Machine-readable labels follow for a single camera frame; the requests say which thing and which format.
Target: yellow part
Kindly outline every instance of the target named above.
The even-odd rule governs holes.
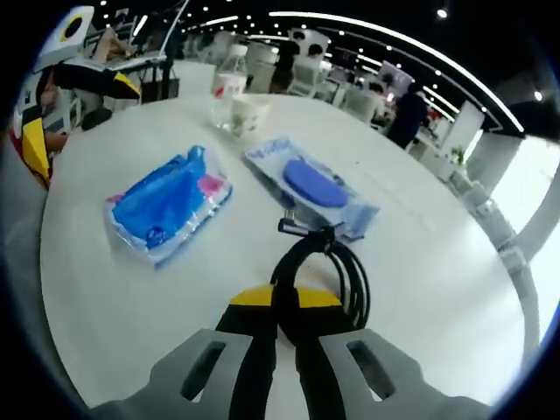
[[[42,118],[37,118],[24,125],[22,146],[25,163],[48,181],[49,160],[46,155]]]
[[[140,89],[134,83],[132,83],[130,79],[126,77],[124,74],[120,72],[116,72],[114,80],[121,81],[122,83],[126,84],[129,88],[134,90],[138,95],[140,95]]]
[[[69,39],[69,38],[66,37],[68,26],[70,26],[73,23],[74,20],[79,19],[79,18],[82,18],[82,22],[83,22],[83,16],[82,15],[76,15],[76,16],[72,17],[72,19],[70,19],[70,22],[66,25],[66,28],[64,28],[64,31],[62,31],[62,35],[60,35],[60,42],[64,42],[67,39]]]
[[[326,290],[297,287],[300,308],[322,308],[325,306],[341,306],[340,301]]]
[[[272,302],[272,284],[242,291],[230,302],[231,305],[270,306]]]

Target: blue sponge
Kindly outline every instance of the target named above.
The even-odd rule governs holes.
[[[347,193],[303,160],[292,159],[283,169],[283,178],[299,195],[322,207],[344,207]]]

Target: paper cup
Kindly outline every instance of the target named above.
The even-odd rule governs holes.
[[[231,131],[238,137],[255,134],[263,128],[270,103],[262,96],[237,94],[232,105]]]

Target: white round table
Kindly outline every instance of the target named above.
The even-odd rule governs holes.
[[[371,283],[368,327],[415,358],[447,395],[496,402],[518,373],[524,331],[514,286],[484,232],[435,177],[366,124],[321,101],[270,100],[265,138],[290,136],[381,207],[352,245]],[[233,296],[267,283],[297,240],[276,231],[284,210],[228,137],[207,125],[207,104],[195,97],[128,108],[72,136],[55,163],[42,227],[43,297],[60,357],[89,406],[143,387],[154,363],[213,328]],[[103,201],[194,144],[219,156],[234,193],[184,252],[153,270],[108,234]],[[298,282],[338,280],[317,256]],[[277,342],[267,418],[307,418],[294,354]]]

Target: black ceiling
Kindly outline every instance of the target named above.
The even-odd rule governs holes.
[[[159,13],[155,19],[163,19],[162,11],[168,9],[166,16],[171,21],[176,7],[182,2],[169,0],[161,1],[127,1],[108,0],[100,6],[99,1],[88,2],[97,8],[94,24],[103,25],[106,20],[102,15],[108,13],[113,16],[114,11],[122,7],[130,7],[133,14]],[[328,33],[332,30],[344,30],[346,35],[339,36],[336,32],[329,32],[332,39],[331,48],[342,46],[354,51],[364,49],[364,55],[379,61],[387,60],[402,64],[402,69],[424,85],[437,83],[437,91],[449,102],[460,108],[466,96],[444,78],[437,77],[432,70],[427,69],[407,58],[397,51],[389,52],[383,45],[392,45],[406,53],[418,57],[427,64],[440,69],[474,95],[482,105],[487,107],[500,120],[508,134],[519,134],[515,126],[499,110],[490,99],[475,87],[469,80],[454,69],[432,57],[426,52],[399,42],[394,38],[361,28],[356,25],[343,24],[335,21],[299,17],[269,17],[270,11],[315,11],[328,13],[346,18],[355,18],[387,27],[417,39],[431,46],[441,53],[465,67],[470,73],[483,81],[493,90],[499,90],[500,84],[518,74],[528,74],[532,80],[530,88],[538,85],[538,89],[548,92],[545,101],[534,99],[516,104],[509,104],[510,110],[520,120],[529,134],[558,139],[560,137],[560,118],[558,118],[558,98],[555,76],[552,71],[558,63],[560,48],[555,45],[557,36],[553,38],[553,22],[556,14],[552,10],[540,9],[538,0],[522,6],[516,2],[501,0],[390,0],[385,2],[362,2],[358,0],[269,0],[255,2],[254,0],[191,0],[181,17],[181,27],[187,28],[211,19],[224,18],[232,15],[240,17],[239,21],[224,24],[226,29],[233,29],[238,25],[238,31],[247,30],[249,33],[264,31],[265,34],[276,35],[301,24],[308,28],[318,29]],[[447,19],[439,19],[436,11],[446,7],[449,12]],[[381,42],[367,42],[362,38],[348,35],[349,32],[368,37]],[[500,98],[508,103],[508,92]],[[493,122],[487,118],[487,126]]]

